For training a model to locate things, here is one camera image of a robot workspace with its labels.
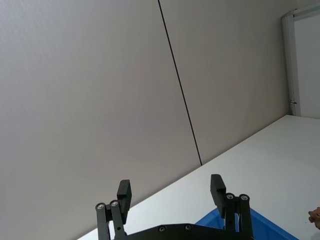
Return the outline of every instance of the human hand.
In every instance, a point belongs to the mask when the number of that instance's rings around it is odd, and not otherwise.
[[[316,210],[308,212],[310,217],[310,223],[314,223],[315,227],[320,230],[320,207],[317,207]]]

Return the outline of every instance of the screw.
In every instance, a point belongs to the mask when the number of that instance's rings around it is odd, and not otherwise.
[[[160,226],[159,227],[159,232],[164,232],[166,230],[166,227],[165,226]]]
[[[242,195],[242,196],[241,196],[241,199],[242,199],[242,200],[248,200],[248,197],[247,197],[246,195]]]
[[[187,231],[191,230],[191,225],[189,225],[189,224],[185,225],[185,230],[187,230]]]
[[[118,202],[117,201],[113,201],[112,203],[111,203],[111,206],[112,207],[115,207],[115,206],[117,206],[118,205]]]
[[[100,209],[103,209],[104,207],[105,207],[105,205],[101,203],[96,208],[100,210]]]

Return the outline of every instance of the white tabletop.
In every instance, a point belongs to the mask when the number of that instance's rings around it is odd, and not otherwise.
[[[216,208],[211,174],[222,176],[227,192],[248,194],[251,208],[295,237],[320,239],[308,221],[308,211],[320,206],[320,120],[289,115],[132,207],[125,231],[197,222]],[[97,239],[97,229],[80,238]]]

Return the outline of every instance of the black line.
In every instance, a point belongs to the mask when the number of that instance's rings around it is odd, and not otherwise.
[[[176,72],[176,75],[178,77],[178,81],[179,81],[179,85],[180,85],[180,89],[181,89],[181,93],[182,93],[182,97],[183,97],[183,101],[184,101],[184,106],[185,106],[185,109],[186,109],[186,114],[188,115],[191,131],[192,131],[192,135],[193,135],[193,140],[194,140],[194,143],[195,143],[196,151],[198,153],[200,165],[202,166],[203,164],[202,164],[201,157],[200,157],[200,152],[199,152],[199,148],[198,148],[198,144],[197,144],[197,140],[196,140],[195,131],[194,131],[194,128],[192,126],[192,122],[191,122],[191,118],[190,118],[190,114],[189,114],[189,110],[188,110],[188,106],[187,106],[185,93],[184,93],[184,90],[182,88],[182,84],[181,84],[181,80],[180,80],[180,76],[179,76],[179,72],[178,72],[178,68],[177,68],[177,64],[176,64],[176,59],[175,59],[175,56],[174,56],[174,51],[172,50],[172,46],[171,46],[171,42],[170,42],[170,38],[169,38],[169,34],[168,34],[168,29],[167,29],[164,13],[162,12],[162,7],[161,7],[161,4],[160,4],[160,0],[158,0],[158,4],[159,4],[160,13],[161,13],[162,21],[163,21],[163,26],[164,26],[164,29],[165,29],[165,34],[166,34],[166,37],[168,39],[168,43],[169,43],[169,47],[170,47],[170,51],[171,51],[171,55],[172,55],[172,59],[173,59],[173,63],[174,63],[174,68],[175,68],[175,72]]]

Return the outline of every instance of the blue plastic container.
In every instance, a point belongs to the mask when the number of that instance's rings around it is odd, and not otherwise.
[[[251,220],[253,237],[255,240],[298,240],[264,216],[251,209]],[[221,219],[218,209],[209,212],[204,218],[199,220],[197,225],[222,229],[225,220]]]

